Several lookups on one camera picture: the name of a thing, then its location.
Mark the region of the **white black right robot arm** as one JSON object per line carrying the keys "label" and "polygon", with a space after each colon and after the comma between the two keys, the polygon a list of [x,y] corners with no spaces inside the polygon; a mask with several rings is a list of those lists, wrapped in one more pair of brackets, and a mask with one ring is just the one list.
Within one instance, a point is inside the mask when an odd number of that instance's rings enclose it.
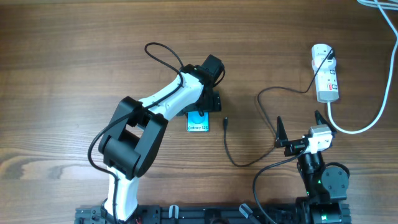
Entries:
{"label": "white black right robot arm", "polygon": [[282,118],[277,118],[275,147],[297,158],[297,169],[307,191],[295,201],[299,223],[351,223],[347,199],[349,169],[338,162],[325,163],[322,152],[332,147],[336,129],[315,111],[316,125],[300,139],[289,140]]}

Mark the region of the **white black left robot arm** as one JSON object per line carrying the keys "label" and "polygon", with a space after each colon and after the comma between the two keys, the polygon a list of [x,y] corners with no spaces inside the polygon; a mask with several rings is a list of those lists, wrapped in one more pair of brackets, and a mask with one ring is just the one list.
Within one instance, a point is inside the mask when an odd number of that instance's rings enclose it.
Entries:
{"label": "white black left robot arm", "polygon": [[167,125],[176,116],[196,113],[205,117],[221,111],[217,79],[225,74],[221,62],[188,64],[176,79],[157,93],[135,100],[123,98],[111,121],[94,139],[113,181],[103,207],[112,223],[130,219],[138,207],[139,179],[153,164]]}

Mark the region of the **blue Galaxy smartphone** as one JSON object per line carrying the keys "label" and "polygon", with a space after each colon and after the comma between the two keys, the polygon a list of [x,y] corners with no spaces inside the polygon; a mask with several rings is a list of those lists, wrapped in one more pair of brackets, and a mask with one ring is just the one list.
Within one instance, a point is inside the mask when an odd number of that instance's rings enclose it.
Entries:
{"label": "blue Galaxy smartphone", "polygon": [[208,113],[203,116],[197,111],[187,114],[187,131],[191,133],[208,132],[210,129]]}

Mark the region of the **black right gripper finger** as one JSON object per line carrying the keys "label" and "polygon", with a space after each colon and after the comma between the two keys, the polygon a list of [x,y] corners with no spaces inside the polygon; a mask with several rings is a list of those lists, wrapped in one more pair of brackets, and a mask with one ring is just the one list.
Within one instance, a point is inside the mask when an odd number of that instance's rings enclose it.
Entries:
{"label": "black right gripper finger", "polygon": [[282,118],[280,116],[277,117],[277,130],[276,130],[276,134],[275,134],[275,140],[277,142],[288,141],[287,133],[285,131]]}
{"label": "black right gripper finger", "polygon": [[322,116],[322,114],[318,110],[315,110],[315,121],[318,125],[327,125],[331,133],[336,134],[336,129]]}

